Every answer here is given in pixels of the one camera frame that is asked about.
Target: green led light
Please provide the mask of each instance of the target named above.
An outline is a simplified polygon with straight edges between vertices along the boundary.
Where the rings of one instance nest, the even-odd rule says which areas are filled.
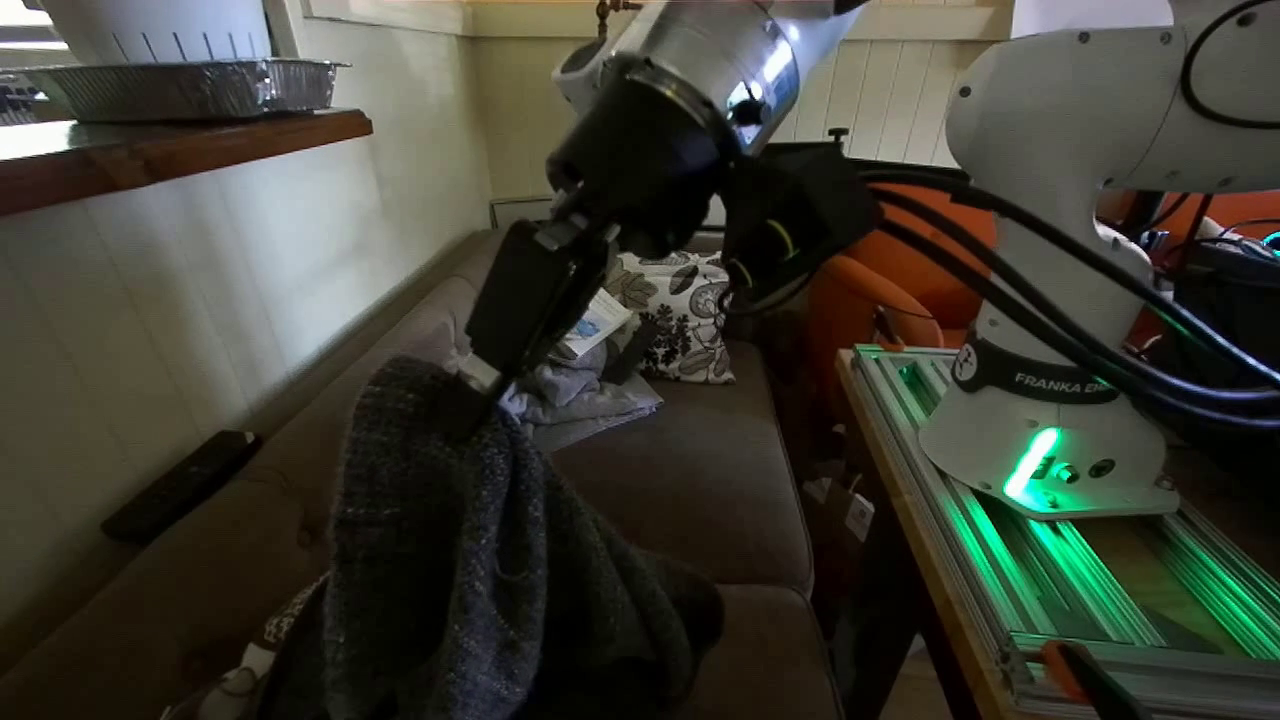
[[[1016,460],[1011,478],[1005,480],[1005,498],[1025,502],[1034,478],[1049,460],[1049,453],[1064,442],[1059,430],[1037,433],[1034,448]]]

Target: patterned fabric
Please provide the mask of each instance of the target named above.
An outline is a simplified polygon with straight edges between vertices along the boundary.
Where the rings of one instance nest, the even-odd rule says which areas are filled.
[[[621,261],[618,298],[640,320],[657,324],[650,353],[650,377],[686,383],[734,383],[734,356],[725,349],[720,298],[728,273],[720,258],[674,254],[644,264],[640,258]]]
[[[720,597],[594,517],[457,377],[384,363],[347,430],[329,589],[264,715],[659,715]]]

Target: gray towel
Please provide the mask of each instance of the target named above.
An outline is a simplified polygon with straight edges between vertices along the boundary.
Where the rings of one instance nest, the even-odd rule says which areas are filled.
[[[718,637],[711,583],[623,544],[470,383],[391,361],[264,715],[659,715]]]

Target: brown couch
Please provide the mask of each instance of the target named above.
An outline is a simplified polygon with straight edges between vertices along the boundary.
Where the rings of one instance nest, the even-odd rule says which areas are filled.
[[[326,572],[346,420],[388,356],[443,356],[465,330],[476,254],[422,298],[201,512],[146,547],[0,682],[0,715],[158,720],[235,666],[240,643]],[[725,589],[725,640],[690,715],[839,715],[829,652],[808,613],[814,557],[755,349],[735,349],[735,387],[659,383],[665,410],[556,457],[565,478],[635,544]]]

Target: aluminum foil tray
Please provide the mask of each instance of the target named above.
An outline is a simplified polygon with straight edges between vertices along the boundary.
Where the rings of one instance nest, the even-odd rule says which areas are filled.
[[[25,74],[47,103],[94,124],[252,119],[320,114],[341,63],[227,60],[227,63],[82,63]]]

